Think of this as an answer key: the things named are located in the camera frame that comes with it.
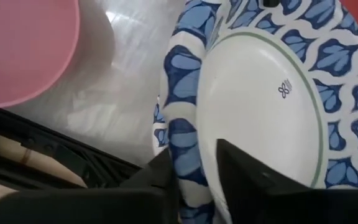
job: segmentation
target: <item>green line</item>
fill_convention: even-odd
[[[319,146],[319,149],[318,149],[318,161],[317,161],[317,168],[316,168],[316,172],[314,173],[314,177],[313,177],[313,180],[311,182],[311,186],[310,187],[315,187],[316,184],[317,184],[317,180],[318,180],[318,177],[319,177],[319,174],[321,172],[321,164],[322,164],[322,161],[323,161],[323,127],[322,127],[322,124],[321,124],[321,115],[318,111],[318,107],[317,107],[317,100],[316,98],[314,97],[314,94],[313,94],[313,91],[311,90],[311,87],[305,77],[305,74],[303,74],[301,68],[298,66],[298,64],[291,58],[290,55],[288,55],[288,53],[283,50],[280,46],[278,46],[275,42],[271,41],[270,39],[264,37],[264,36],[261,36],[259,34],[256,34],[256,33],[252,33],[252,32],[238,32],[238,33],[235,33],[235,34],[231,34],[225,38],[223,38],[222,40],[220,40],[218,43],[216,43],[212,48],[211,50],[213,50],[217,45],[219,45],[221,42],[231,38],[231,37],[236,37],[236,36],[249,36],[249,37],[255,37],[259,40],[262,40],[268,44],[270,44],[271,46],[273,46],[274,48],[276,48],[279,52],[281,52],[285,58],[287,58],[291,64],[295,67],[296,71],[300,74],[301,78],[302,78],[302,81],[303,83],[305,84],[306,86],[306,89],[308,90],[308,93],[310,95],[310,98],[313,102],[313,107],[314,107],[314,112],[316,113],[316,117],[317,117],[317,123],[318,123],[318,132],[319,132],[319,143],[318,143],[318,146]]]

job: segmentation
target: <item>pink bowl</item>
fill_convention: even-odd
[[[0,107],[49,88],[70,63],[79,31],[78,0],[0,0]]]

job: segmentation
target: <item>blue and white plate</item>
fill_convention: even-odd
[[[184,223],[217,222],[215,205],[230,221],[215,138],[310,187],[358,188],[358,25],[339,1],[189,1],[160,82],[154,148],[170,147]]]

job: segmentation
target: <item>white surface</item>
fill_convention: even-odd
[[[41,96],[8,110],[144,165],[154,156],[151,126],[163,57],[185,2],[80,0],[73,68]]]
[[[207,54],[198,86],[200,153],[209,187],[222,201],[217,203],[220,210],[227,208],[222,207],[226,203],[216,163],[218,138],[307,186],[319,171],[319,122],[306,87],[310,83],[314,88],[313,81],[305,83],[289,59],[260,38],[275,42],[302,69],[284,43],[260,30],[244,30],[248,32],[224,39]],[[260,37],[250,36],[256,33]],[[308,76],[307,70],[302,73]],[[279,88],[287,88],[288,94],[284,97]]]

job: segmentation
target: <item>black plastic object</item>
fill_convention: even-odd
[[[265,7],[277,7],[280,4],[280,0],[263,0]]]
[[[233,224],[358,223],[358,189],[311,189],[223,139],[216,154]]]
[[[129,162],[4,110],[0,110],[0,135],[54,158],[80,176],[88,188],[117,187],[140,170]],[[0,184],[17,190],[81,188],[3,158],[0,158]]]
[[[178,223],[168,150],[113,189],[31,190],[0,200],[0,224]]]

